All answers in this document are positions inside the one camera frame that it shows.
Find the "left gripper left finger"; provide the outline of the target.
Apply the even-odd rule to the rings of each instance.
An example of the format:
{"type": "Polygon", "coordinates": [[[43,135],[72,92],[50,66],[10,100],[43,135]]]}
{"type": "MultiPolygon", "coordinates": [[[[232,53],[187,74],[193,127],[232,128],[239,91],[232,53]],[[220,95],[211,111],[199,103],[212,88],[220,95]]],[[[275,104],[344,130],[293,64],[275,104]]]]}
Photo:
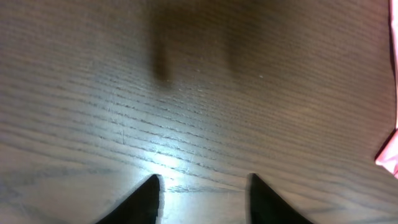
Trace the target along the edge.
{"type": "Polygon", "coordinates": [[[95,224],[157,224],[159,210],[160,177],[153,174],[95,224]]]}

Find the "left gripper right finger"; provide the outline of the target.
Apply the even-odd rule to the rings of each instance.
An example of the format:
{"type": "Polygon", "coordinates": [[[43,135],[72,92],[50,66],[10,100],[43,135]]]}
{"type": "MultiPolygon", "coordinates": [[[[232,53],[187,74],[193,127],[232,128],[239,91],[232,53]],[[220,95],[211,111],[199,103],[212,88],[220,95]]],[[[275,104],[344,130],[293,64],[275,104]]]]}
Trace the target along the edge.
{"type": "Polygon", "coordinates": [[[313,224],[255,173],[249,175],[248,223],[313,224]]]}

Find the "pink t-shirt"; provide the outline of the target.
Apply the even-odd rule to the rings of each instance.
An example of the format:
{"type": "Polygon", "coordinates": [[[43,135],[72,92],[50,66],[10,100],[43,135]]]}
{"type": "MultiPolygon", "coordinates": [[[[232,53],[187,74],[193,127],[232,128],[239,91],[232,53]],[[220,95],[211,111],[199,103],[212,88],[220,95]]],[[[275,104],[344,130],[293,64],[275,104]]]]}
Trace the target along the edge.
{"type": "Polygon", "coordinates": [[[389,88],[394,99],[394,122],[391,132],[374,157],[374,163],[397,179],[397,0],[388,0],[387,26],[389,63],[393,76],[389,88]]]}

